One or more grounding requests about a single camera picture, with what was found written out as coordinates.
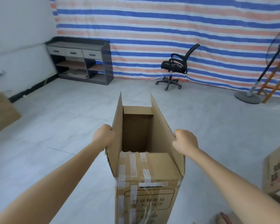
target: forearm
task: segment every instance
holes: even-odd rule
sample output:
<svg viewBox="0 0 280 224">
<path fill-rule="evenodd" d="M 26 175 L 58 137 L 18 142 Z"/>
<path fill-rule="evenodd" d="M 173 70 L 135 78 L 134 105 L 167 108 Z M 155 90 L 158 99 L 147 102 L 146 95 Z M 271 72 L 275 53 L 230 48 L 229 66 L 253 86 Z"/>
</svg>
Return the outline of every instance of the forearm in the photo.
<svg viewBox="0 0 280 224">
<path fill-rule="evenodd" d="M 216 185 L 244 224 L 280 224 L 280 205 L 202 150 L 191 158 Z"/>
<path fill-rule="evenodd" d="M 0 214 L 0 224 L 49 223 L 103 149 L 92 142 L 31 186 Z"/>
</svg>

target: marble floor tile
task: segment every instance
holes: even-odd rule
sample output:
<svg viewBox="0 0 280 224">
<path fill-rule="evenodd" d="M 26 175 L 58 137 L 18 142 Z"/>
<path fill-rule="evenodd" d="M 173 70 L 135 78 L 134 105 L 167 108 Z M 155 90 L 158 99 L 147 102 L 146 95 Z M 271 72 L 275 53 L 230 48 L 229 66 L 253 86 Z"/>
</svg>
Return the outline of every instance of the marble floor tile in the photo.
<svg viewBox="0 0 280 224">
<path fill-rule="evenodd" d="M 115 78 L 108 86 L 64 79 L 14 103 L 22 117 L 0 132 L 0 211 L 21 192 L 112 125 L 117 101 L 151 106 L 153 95 L 174 131 L 187 129 L 218 162 L 261 187 L 262 160 L 280 145 L 280 99 L 248 105 L 234 91 L 180 82 Z M 52 223 L 113 223 L 115 181 L 102 151 Z M 203 171 L 186 160 L 186 175 L 168 223 L 213 224 L 230 207 Z"/>
</svg>

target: wooden ladder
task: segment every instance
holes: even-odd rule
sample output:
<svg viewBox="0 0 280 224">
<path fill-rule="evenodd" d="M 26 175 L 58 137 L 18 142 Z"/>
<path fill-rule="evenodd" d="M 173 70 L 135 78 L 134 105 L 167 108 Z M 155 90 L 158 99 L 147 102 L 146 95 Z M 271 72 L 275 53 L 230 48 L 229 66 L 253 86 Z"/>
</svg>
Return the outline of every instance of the wooden ladder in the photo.
<svg viewBox="0 0 280 224">
<path fill-rule="evenodd" d="M 265 83 L 261 86 L 260 90 L 257 92 L 257 95 L 259 95 L 261 92 L 263 92 L 265 94 L 265 99 L 262 101 L 264 104 L 270 99 L 270 97 L 274 94 L 274 92 L 276 90 L 280 91 L 280 88 L 279 88 L 280 87 L 280 81 L 275 86 L 269 86 L 268 85 L 268 83 L 272 80 L 273 76 L 275 75 L 275 73 L 278 70 L 280 70 L 280 62 L 277 64 L 277 66 L 275 67 L 274 71 L 272 71 L 272 73 L 270 74 L 268 79 L 265 81 Z M 265 89 L 271 89 L 272 91 L 270 93 L 267 93 L 265 91 Z"/>
</svg>

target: white drawer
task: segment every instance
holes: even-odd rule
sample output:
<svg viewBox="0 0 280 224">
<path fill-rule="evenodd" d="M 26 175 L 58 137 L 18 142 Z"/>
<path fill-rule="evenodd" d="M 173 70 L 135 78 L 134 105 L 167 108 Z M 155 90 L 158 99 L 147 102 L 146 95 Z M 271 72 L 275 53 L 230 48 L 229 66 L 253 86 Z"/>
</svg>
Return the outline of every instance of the white drawer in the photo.
<svg viewBox="0 0 280 224">
<path fill-rule="evenodd" d="M 101 51 L 83 49 L 84 58 L 102 60 Z"/>
<path fill-rule="evenodd" d="M 58 55 L 58 56 L 65 56 L 65 48 L 54 47 L 54 46 L 47 46 L 49 54 Z"/>
<path fill-rule="evenodd" d="M 82 53 L 82 50 L 80 50 L 80 49 L 65 48 L 65 55 L 66 56 L 75 56 L 75 57 L 82 57 L 83 58 L 83 53 Z"/>
</svg>

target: cabinet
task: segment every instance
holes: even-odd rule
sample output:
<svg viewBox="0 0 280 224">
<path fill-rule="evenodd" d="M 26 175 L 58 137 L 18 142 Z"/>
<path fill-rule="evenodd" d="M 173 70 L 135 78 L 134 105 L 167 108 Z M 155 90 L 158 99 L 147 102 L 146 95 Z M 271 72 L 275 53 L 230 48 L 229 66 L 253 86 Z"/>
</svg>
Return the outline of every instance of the cabinet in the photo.
<svg viewBox="0 0 280 224">
<path fill-rule="evenodd" d="M 109 41 L 54 37 L 46 46 L 61 79 L 108 85 L 114 78 Z"/>
</svg>

